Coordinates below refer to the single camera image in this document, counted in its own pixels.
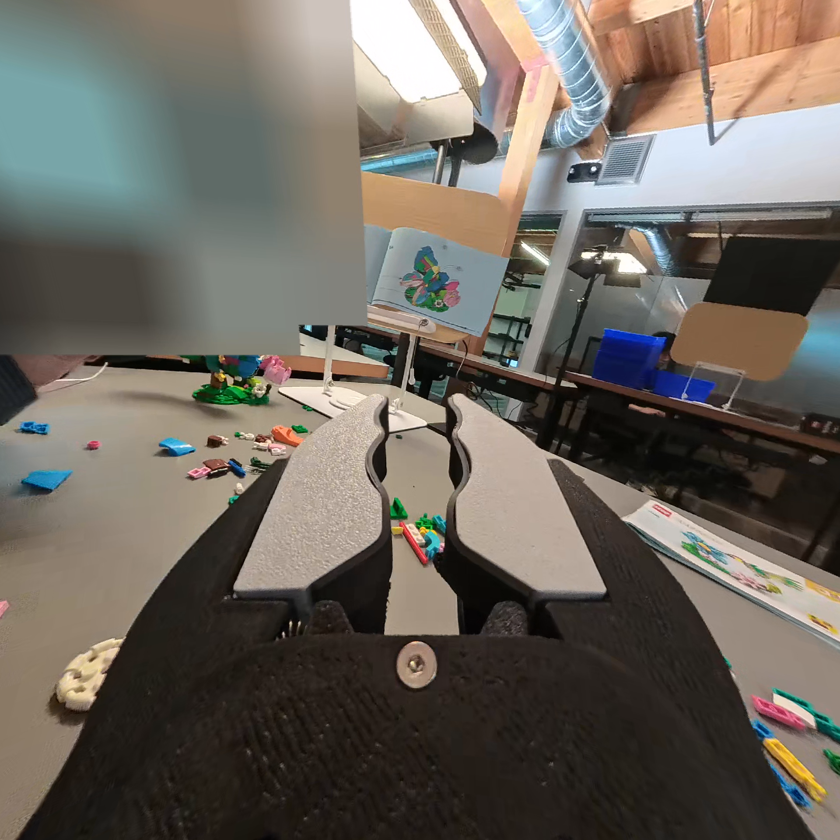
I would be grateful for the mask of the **white book stand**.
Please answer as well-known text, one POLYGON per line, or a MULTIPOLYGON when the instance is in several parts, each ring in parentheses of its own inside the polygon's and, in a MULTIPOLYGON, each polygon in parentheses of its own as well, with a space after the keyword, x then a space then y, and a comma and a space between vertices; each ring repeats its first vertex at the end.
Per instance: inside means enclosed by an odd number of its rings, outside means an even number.
MULTIPOLYGON (((401 434, 428 427, 428 422, 421 417, 408 413, 403 408, 410 374, 413 372, 413 357, 417 340, 430 337, 436 333, 438 327, 429 317, 408 314, 402 311, 391 311, 379 307, 367 308, 368 321, 375 327, 399 329, 409 337, 406 355, 406 368, 402 375, 400 391, 395 397, 387 398, 389 414, 389 429, 391 434, 401 434)), ((324 355, 322 383, 320 385, 283 385, 279 393, 301 405, 310 406, 315 412, 329 418, 335 418, 347 413, 351 408, 361 404, 365 395, 347 387, 338 386, 333 381, 332 366, 335 351, 335 336, 337 327, 328 326, 327 346, 324 355)))

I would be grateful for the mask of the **grey wall vent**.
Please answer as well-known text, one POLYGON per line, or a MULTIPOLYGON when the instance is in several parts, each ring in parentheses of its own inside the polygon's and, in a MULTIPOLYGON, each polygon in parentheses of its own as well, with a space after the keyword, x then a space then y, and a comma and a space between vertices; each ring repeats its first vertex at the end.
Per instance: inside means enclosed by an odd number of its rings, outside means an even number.
POLYGON ((636 134, 608 141, 595 179, 597 186, 635 186, 640 183, 656 134, 636 134))

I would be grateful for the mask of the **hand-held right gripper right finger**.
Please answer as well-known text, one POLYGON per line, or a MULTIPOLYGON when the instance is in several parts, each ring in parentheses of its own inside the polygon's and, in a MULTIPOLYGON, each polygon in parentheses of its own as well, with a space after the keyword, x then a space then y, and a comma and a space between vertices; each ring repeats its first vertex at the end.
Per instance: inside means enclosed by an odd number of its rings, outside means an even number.
POLYGON ((434 561, 456 594, 458 630, 477 634, 496 604, 526 622, 555 602, 598 603, 607 587, 546 453, 512 425, 454 395, 446 407, 453 492, 434 561))

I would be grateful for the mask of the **black light stand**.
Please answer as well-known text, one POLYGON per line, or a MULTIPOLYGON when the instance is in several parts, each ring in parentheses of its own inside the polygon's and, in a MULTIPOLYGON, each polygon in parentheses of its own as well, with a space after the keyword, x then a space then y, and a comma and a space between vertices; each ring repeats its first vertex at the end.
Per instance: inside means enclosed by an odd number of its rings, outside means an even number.
POLYGON ((583 289, 574 298, 573 319, 565 339, 560 341, 546 356, 547 376, 552 376, 553 384, 548 392, 548 401, 539 426, 536 444, 539 448, 550 451, 560 431, 560 420, 564 405, 571 395, 571 383, 566 380, 570 372, 570 362, 574 346, 581 333, 581 327, 597 285, 603 287, 641 286, 641 279, 648 274, 647 266, 639 257, 606 245, 596 245, 583 250, 568 271, 584 283, 583 289))

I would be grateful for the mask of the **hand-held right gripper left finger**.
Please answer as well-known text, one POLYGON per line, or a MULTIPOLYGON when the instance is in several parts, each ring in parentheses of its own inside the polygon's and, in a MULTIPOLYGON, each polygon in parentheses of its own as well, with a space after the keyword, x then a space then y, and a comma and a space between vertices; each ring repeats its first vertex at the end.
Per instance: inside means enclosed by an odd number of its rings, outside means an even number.
POLYGON ((380 394, 320 426, 291 456, 234 583, 243 601, 285 602, 310 623, 337 602, 353 630, 383 634, 393 570, 380 394))

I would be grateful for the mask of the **tan rounded board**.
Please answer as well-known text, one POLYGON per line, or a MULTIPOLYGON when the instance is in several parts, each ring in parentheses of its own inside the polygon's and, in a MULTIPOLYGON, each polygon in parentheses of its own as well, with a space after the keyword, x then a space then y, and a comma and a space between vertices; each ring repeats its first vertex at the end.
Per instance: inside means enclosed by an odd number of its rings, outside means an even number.
POLYGON ((769 382, 788 370, 809 326, 797 313, 702 301, 687 310, 670 354, 691 368, 716 365, 769 382))

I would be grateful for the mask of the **cluster of small lego pieces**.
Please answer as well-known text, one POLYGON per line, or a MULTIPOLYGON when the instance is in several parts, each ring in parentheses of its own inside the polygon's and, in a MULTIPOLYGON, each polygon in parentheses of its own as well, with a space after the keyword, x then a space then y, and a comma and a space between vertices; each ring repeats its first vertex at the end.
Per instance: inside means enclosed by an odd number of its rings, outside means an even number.
POLYGON ((270 467, 288 460, 309 432, 307 426, 294 424, 275 426, 268 433, 207 435, 203 446, 189 454, 197 459, 187 467, 185 480, 218 487, 225 493, 227 506, 232 507, 270 467))

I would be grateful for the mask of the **heap of colourful lego pieces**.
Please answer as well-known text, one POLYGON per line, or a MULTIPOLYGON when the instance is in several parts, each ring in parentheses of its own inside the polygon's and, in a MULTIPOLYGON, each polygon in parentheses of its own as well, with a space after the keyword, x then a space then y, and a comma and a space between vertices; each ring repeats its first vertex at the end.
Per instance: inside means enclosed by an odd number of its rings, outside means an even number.
POLYGON ((394 497, 390 506, 392 535, 402 537, 419 563, 426 567, 445 550, 447 520, 441 515, 432 517, 424 513, 416 520, 408 516, 408 511, 399 497, 394 497))

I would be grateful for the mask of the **lego flower model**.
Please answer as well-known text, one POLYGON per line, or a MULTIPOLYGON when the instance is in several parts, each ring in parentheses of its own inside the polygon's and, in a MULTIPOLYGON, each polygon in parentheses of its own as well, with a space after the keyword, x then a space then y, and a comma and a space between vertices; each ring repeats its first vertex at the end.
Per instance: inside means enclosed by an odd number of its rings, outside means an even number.
POLYGON ((291 367, 278 355, 183 355, 189 364, 204 364, 209 382, 192 393, 192 399, 211 406, 265 406, 272 388, 291 378, 291 367))

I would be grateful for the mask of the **ceiling light fixture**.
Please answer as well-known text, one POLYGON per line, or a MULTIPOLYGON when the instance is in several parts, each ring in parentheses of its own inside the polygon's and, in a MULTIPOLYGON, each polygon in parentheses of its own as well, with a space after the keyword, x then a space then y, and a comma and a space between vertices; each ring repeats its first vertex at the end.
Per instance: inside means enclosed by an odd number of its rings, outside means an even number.
POLYGON ((407 103, 463 93, 478 112, 487 63, 449 1, 351 1, 353 41, 407 103))

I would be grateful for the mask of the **long wooden table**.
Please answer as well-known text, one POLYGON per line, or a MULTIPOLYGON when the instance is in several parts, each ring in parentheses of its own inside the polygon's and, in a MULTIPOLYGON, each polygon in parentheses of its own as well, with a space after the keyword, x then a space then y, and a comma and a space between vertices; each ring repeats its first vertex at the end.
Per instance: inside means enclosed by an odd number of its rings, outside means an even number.
POLYGON ((709 404, 639 391, 574 372, 556 382, 554 395, 561 404, 586 401, 581 424, 570 444, 573 461, 582 456, 595 417, 604 415, 631 427, 726 449, 790 472, 813 471, 816 466, 812 458, 816 456, 825 459, 826 469, 838 469, 838 440, 725 412, 709 404))

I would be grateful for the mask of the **lego instruction booklet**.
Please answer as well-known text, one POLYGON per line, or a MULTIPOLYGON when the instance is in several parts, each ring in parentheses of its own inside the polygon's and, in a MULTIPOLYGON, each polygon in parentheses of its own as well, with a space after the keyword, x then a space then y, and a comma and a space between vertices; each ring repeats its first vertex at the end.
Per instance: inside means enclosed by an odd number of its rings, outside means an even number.
POLYGON ((656 551, 839 646, 839 592, 760 558, 650 500, 623 518, 656 551))

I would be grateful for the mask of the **pile of mixed lego pieces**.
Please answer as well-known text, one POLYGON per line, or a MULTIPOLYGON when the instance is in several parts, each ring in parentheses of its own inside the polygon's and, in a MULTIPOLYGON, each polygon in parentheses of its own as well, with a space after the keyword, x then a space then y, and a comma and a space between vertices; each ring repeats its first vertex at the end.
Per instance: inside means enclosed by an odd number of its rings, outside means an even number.
POLYGON ((746 666, 724 658, 752 719, 772 731, 775 739, 821 786, 826 795, 817 801, 808 785, 791 773, 782 760, 763 745, 763 754, 785 781, 795 784, 808 803, 805 812, 838 820, 838 698, 826 702, 812 690, 790 685, 777 677, 750 675, 746 666))

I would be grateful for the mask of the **stack of blue bins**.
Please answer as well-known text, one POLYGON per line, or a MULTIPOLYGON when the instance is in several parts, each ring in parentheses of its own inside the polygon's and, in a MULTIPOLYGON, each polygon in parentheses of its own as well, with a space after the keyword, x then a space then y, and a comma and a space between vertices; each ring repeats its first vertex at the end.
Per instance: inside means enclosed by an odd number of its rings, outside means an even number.
POLYGON ((591 377, 635 390, 647 389, 666 344, 664 336, 605 329, 591 377))

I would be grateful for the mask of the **butterfly picture sheet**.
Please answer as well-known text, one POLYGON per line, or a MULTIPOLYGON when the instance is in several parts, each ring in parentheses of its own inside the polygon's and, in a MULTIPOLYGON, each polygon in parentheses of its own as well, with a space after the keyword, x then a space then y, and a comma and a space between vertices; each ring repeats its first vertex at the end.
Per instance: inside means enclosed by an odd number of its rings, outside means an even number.
POLYGON ((419 229, 364 226, 367 302, 479 337, 508 258, 419 229))

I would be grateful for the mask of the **white round lattice lego piece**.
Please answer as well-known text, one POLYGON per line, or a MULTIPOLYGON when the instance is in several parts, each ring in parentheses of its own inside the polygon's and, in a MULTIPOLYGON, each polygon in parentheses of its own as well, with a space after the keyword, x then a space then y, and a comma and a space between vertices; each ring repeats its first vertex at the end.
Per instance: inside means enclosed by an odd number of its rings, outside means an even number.
POLYGON ((89 711, 123 641, 123 638, 106 639, 74 657, 56 682, 57 702, 67 711, 89 711))

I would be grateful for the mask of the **clear board stand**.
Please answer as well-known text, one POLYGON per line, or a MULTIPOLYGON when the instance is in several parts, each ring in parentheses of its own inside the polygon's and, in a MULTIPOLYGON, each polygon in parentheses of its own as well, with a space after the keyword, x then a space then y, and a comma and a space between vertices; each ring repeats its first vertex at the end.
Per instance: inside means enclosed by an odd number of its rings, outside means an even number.
POLYGON ((720 383, 726 386, 731 385, 731 393, 725 402, 717 407, 721 411, 728 412, 732 409, 732 403, 746 374, 747 372, 740 368, 705 361, 696 362, 691 367, 690 375, 680 380, 682 387, 676 398, 688 403, 708 404, 708 399, 720 383))

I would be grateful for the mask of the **black screen panel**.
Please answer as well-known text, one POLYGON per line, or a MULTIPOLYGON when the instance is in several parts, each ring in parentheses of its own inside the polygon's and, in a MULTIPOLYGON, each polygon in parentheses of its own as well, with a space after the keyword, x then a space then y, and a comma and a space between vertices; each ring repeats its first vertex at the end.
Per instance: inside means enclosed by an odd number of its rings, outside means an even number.
POLYGON ((838 260, 837 240, 730 238, 703 301, 804 317, 838 260))

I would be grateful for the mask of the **blue plastic bin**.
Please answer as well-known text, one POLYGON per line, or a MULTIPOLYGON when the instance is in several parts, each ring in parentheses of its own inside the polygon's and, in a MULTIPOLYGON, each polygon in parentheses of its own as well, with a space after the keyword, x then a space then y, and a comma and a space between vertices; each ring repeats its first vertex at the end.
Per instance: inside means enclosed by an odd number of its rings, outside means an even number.
POLYGON ((676 400, 705 403, 715 387, 716 383, 714 381, 669 371, 656 371, 650 391, 658 396, 676 400))

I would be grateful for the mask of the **wooden stand backboard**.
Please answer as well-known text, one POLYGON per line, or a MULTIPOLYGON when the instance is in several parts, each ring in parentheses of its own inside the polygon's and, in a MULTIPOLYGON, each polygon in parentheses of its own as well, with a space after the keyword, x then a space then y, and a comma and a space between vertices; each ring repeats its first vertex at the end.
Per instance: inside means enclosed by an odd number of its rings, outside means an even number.
MULTIPOLYGON (((508 214, 496 196, 363 172, 362 197, 364 225, 415 228, 509 258, 508 214)), ((430 337, 449 342, 450 333, 468 335, 437 325, 430 337)))

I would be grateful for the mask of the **silver ventilation duct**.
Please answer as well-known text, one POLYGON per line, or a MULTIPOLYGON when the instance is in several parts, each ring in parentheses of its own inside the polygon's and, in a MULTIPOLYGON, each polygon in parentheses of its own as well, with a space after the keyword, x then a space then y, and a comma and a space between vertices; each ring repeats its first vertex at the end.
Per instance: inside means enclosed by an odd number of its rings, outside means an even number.
POLYGON ((582 2, 518 1, 517 5, 569 99, 547 123, 545 136, 553 148, 572 148, 603 125, 613 104, 613 86, 592 27, 582 2))

